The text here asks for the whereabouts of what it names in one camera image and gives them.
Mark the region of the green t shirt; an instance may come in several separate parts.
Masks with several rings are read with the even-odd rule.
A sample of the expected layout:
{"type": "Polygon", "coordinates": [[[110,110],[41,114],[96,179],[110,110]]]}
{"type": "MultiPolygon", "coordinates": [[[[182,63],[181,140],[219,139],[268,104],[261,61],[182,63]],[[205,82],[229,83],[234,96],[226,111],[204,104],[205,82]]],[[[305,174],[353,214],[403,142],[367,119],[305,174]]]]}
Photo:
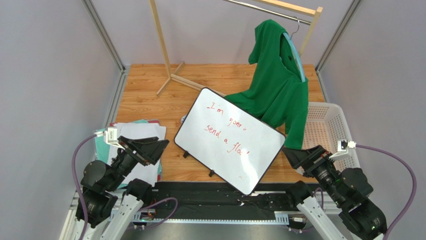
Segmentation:
{"type": "Polygon", "coordinates": [[[301,149],[308,116],[308,79],[302,78],[286,29],[272,19],[254,30],[255,44],[248,57],[256,65],[247,90],[225,96],[229,102],[270,127],[285,127],[285,147],[301,149]]]}

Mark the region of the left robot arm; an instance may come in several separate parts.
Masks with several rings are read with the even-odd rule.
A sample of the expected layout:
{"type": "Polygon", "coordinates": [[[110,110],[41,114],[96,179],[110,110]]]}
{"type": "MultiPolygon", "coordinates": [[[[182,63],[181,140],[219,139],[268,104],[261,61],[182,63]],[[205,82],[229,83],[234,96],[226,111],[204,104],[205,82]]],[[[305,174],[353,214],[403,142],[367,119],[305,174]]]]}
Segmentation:
{"type": "Polygon", "coordinates": [[[78,223],[75,238],[78,240],[118,240],[139,210],[155,206],[152,202],[153,186],[135,178],[122,194],[118,213],[111,217],[119,199],[113,192],[136,166],[157,164],[169,140],[156,136],[141,139],[108,136],[105,142],[118,147],[111,164],[101,160],[88,163],[81,180],[77,179],[76,171],[72,171],[78,194],[75,213],[78,223]]]}

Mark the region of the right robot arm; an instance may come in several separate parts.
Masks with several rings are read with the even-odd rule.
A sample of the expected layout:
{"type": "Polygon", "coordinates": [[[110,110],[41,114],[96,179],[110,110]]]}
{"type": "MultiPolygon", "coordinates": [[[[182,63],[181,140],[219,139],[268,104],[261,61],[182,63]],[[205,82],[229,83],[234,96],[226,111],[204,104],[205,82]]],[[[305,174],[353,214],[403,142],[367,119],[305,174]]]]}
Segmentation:
{"type": "MultiPolygon", "coordinates": [[[[327,192],[337,208],[346,228],[362,240],[381,240],[387,232],[385,214],[369,199],[373,187],[359,167],[336,169],[334,162],[349,155],[349,145],[341,145],[332,154],[321,145],[301,150],[283,147],[282,151],[292,168],[302,169],[302,175],[315,178],[321,189],[327,192]]],[[[345,236],[324,213],[308,185],[298,181],[288,188],[297,209],[325,240],[343,240],[345,236]]]]}

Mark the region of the light blue clothes hanger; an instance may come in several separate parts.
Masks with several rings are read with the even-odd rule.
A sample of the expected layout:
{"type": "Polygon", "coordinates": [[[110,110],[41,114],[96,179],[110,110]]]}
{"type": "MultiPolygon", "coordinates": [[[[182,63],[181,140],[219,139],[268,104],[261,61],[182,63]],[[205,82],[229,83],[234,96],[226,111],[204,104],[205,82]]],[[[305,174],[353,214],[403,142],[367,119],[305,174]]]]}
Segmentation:
{"type": "Polygon", "coordinates": [[[284,36],[284,38],[286,39],[286,41],[288,42],[288,44],[290,46],[291,53],[292,53],[292,58],[294,59],[295,64],[297,66],[297,69],[299,71],[300,80],[301,80],[302,83],[304,83],[306,81],[305,72],[304,72],[304,69],[303,69],[303,65],[302,65],[299,53],[298,53],[298,51],[297,51],[297,49],[296,49],[296,47],[295,47],[295,45],[294,45],[294,43],[292,41],[293,35],[295,33],[297,33],[299,31],[299,29],[300,29],[300,19],[297,16],[294,16],[294,17],[296,18],[297,23],[298,23],[297,30],[294,31],[291,35],[289,35],[287,32],[285,32],[285,33],[283,33],[283,36],[284,36]]]}

